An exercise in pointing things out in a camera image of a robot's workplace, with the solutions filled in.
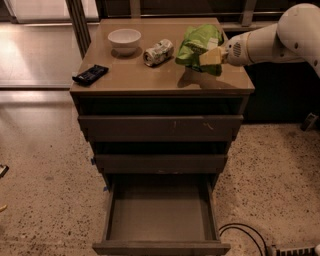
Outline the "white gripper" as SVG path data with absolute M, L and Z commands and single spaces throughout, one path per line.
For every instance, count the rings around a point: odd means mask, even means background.
M 252 63 L 249 50 L 248 40 L 250 32 L 236 35 L 229 39 L 223 47 L 216 47 L 199 56 L 201 66 L 220 65 L 225 61 L 233 66 L 245 66 Z

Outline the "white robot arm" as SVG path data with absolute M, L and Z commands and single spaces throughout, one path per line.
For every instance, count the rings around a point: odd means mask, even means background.
M 320 8 L 297 4 L 276 24 L 234 36 L 224 46 L 201 54 L 199 62 L 201 66 L 307 62 L 320 77 Z

